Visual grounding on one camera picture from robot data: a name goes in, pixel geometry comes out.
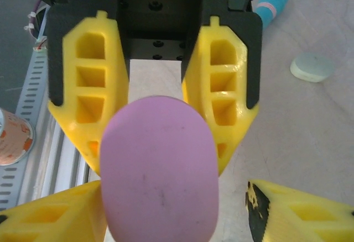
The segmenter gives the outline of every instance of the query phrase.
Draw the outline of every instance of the white table surface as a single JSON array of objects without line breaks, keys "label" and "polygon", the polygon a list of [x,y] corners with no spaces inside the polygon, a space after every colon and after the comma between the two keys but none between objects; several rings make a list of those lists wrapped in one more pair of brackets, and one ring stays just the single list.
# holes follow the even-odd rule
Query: white table surface
[{"label": "white table surface", "polygon": [[[334,60],[335,74],[322,83],[295,78],[289,66],[303,51]],[[151,94],[182,98],[177,62],[132,62],[130,101]],[[244,207],[250,178],[354,206],[354,0],[289,1],[264,32],[260,105],[220,177],[212,242],[252,241]]]}]

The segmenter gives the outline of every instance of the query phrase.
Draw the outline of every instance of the orange can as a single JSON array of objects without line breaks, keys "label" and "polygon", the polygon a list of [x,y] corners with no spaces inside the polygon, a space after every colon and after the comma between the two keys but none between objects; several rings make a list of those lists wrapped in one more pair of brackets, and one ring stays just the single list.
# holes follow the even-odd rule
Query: orange can
[{"label": "orange can", "polygon": [[0,166],[19,161],[30,152],[33,141],[34,129],[27,120],[0,109]]}]

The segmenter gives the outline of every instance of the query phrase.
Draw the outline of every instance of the yellow 3d-printed finger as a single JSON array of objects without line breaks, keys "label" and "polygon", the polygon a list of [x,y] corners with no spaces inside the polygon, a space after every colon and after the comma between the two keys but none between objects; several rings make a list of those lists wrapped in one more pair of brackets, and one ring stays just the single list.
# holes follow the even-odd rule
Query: yellow 3d-printed finger
[{"label": "yellow 3d-printed finger", "polygon": [[254,242],[354,241],[354,207],[263,180],[246,193]]},{"label": "yellow 3d-printed finger", "polygon": [[246,106],[247,47],[219,17],[202,26],[182,83],[184,101],[208,123],[219,175],[258,113]]},{"label": "yellow 3d-printed finger", "polygon": [[0,215],[2,242],[102,242],[106,228],[100,181],[37,199]]},{"label": "yellow 3d-printed finger", "polygon": [[63,38],[64,103],[49,110],[86,162],[100,174],[100,142],[111,117],[128,103],[129,79],[117,22],[85,18]]}]

